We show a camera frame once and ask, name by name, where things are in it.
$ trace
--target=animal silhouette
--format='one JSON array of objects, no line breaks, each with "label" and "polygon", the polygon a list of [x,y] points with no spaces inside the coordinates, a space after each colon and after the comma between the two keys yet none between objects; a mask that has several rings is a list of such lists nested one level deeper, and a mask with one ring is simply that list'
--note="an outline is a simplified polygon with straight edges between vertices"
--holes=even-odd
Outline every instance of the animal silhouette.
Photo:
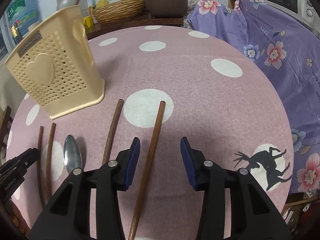
[{"label": "animal silhouette", "polygon": [[277,148],[269,147],[269,152],[268,151],[261,151],[261,152],[254,154],[250,158],[247,155],[245,155],[244,153],[241,153],[241,152],[235,153],[235,155],[239,156],[239,158],[234,160],[234,161],[238,161],[237,164],[235,165],[235,167],[241,161],[247,161],[247,162],[249,162],[249,165],[246,167],[246,169],[250,172],[251,169],[259,168],[260,166],[258,163],[260,163],[267,172],[267,182],[268,182],[267,190],[269,190],[273,185],[277,184],[278,182],[287,182],[292,177],[292,175],[287,179],[282,179],[279,177],[279,176],[283,176],[284,173],[289,169],[290,162],[284,168],[283,171],[276,170],[277,165],[276,165],[275,159],[283,156],[287,152],[287,149],[285,149],[283,153],[272,156],[272,151],[274,151],[274,150],[277,152],[281,152]]}]

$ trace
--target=white microwave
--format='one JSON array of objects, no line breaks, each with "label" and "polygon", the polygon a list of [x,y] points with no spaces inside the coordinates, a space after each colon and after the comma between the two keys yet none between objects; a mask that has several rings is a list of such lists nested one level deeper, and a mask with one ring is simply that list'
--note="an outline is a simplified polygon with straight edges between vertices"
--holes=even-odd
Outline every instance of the white microwave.
[{"label": "white microwave", "polygon": [[309,0],[265,0],[265,3],[293,16],[310,28],[313,27],[316,11]]}]

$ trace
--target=pink tablecloth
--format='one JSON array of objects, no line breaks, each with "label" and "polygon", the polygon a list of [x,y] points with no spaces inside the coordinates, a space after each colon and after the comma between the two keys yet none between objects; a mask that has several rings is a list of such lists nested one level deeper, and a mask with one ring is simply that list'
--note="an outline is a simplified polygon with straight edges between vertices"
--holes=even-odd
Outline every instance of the pink tablecloth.
[{"label": "pink tablecloth", "polygon": [[[79,143],[84,170],[100,167],[119,98],[125,104],[111,159],[128,149],[135,136],[141,140],[133,184],[127,192],[118,194],[126,236],[160,100],[167,105],[137,239],[195,239],[203,193],[194,192],[188,183],[180,154],[183,136],[207,159],[230,170],[248,165],[241,161],[235,167],[237,152],[250,157],[262,150],[269,151],[270,146],[281,152],[286,149],[286,154],[276,159],[276,169],[283,171],[291,163],[282,178],[291,176],[292,136],[283,105],[259,68],[226,42],[188,29],[147,26],[102,35],[91,40],[90,47],[101,77],[106,80],[105,98],[98,105],[54,120],[57,127],[52,157],[53,192],[68,175],[62,160],[68,134]],[[51,123],[49,116],[26,96],[13,121],[7,157],[36,147],[39,127],[43,125],[44,174]],[[281,210],[290,180],[272,180],[263,160],[258,164],[260,168],[251,169],[251,173],[265,190],[271,187],[267,193]],[[25,179],[13,200],[32,226],[41,212],[35,165],[29,168]],[[225,235],[230,232],[231,223],[228,199],[227,194]],[[94,201],[91,210],[91,231],[95,237]]]}]

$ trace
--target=pink flower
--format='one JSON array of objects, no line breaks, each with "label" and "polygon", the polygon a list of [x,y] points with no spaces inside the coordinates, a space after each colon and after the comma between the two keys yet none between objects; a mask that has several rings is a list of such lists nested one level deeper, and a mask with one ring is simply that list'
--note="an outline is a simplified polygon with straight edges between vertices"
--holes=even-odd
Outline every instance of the pink flower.
[{"label": "pink flower", "polygon": [[235,8],[233,10],[236,11],[237,13],[239,13],[239,11],[240,11],[239,0],[235,1]]},{"label": "pink flower", "polygon": [[282,47],[282,41],[277,41],[276,46],[274,46],[273,44],[268,45],[268,57],[264,62],[267,67],[270,67],[272,64],[276,69],[279,69],[282,66],[281,60],[287,57],[287,52],[282,49]]},{"label": "pink flower", "polygon": [[306,162],[306,168],[297,171],[298,182],[301,183],[298,191],[307,192],[319,187],[320,182],[320,157],[318,153],[309,156]]},{"label": "pink flower", "polygon": [[206,14],[210,11],[210,12],[214,13],[214,15],[216,15],[218,12],[217,7],[221,7],[221,4],[218,2],[215,2],[215,1],[202,1],[202,0],[200,0],[198,2],[198,5],[201,6],[199,8],[199,13],[201,13],[201,14]]}]

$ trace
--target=wooden chopstick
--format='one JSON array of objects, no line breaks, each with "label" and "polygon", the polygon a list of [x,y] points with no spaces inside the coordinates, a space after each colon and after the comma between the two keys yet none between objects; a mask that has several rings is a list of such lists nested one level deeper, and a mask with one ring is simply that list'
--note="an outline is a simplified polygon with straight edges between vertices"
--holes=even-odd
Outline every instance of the wooden chopstick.
[{"label": "wooden chopstick", "polygon": [[52,191],[51,191],[51,158],[52,158],[52,145],[53,145],[53,137],[54,132],[56,130],[56,124],[52,123],[51,130],[50,130],[50,136],[49,136],[49,143],[48,143],[48,153],[47,153],[47,167],[46,167],[46,191],[47,191],[47,201],[50,200],[52,197]]},{"label": "wooden chopstick", "polygon": [[43,126],[40,126],[39,137],[38,137],[38,150],[40,152],[40,158],[37,161],[37,180],[38,180],[38,189],[39,196],[42,208],[44,208],[44,198],[41,186],[41,147],[42,147],[42,137],[43,137]]},{"label": "wooden chopstick", "polygon": [[133,218],[132,218],[132,222],[131,222],[128,240],[134,240],[134,237],[137,232],[140,215],[141,215],[141,211],[143,208],[145,191],[146,191],[146,187],[147,187],[147,183],[148,183],[148,177],[149,177],[149,174],[151,171],[152,161],[155,157],[155,153],[156,153],[156,149],[157,149],[157,145],[158,145],[159,134],[160,134],[161,124],[162,124],[162,118],[164,115],[164,109],[165,109],[165,101],[161,101],[160,106],[159,106],[159,110],[158,110],[158,115],[156,118],[155,127],[154,127],[153,133],[152,133],[152,138],[151,138],[151,142],[150,142],[150,146],[149,146],[149,150],[148,150],[148,155],[146,158],[146,163],[144,164],[144,168],[143,168],[143,173],[142,173],[142,177],[141,177],[136,206],[134,208],[134,213],[133,213]]},{"label": "wooden chopstick", "polygon": [[115,113],[113,114],[112,122],[110,125],[108,137],[107,137],[106,147],[104,148],[102,165],[106,164],[106,162],[109,161],[111,149],[112,149],[112,144],[113,144],[113,139],[115,138],[115,133],[116,133],[117,125],[119,122],[123,103],[124,103],[124,101],[122,99],[119,99]]}]

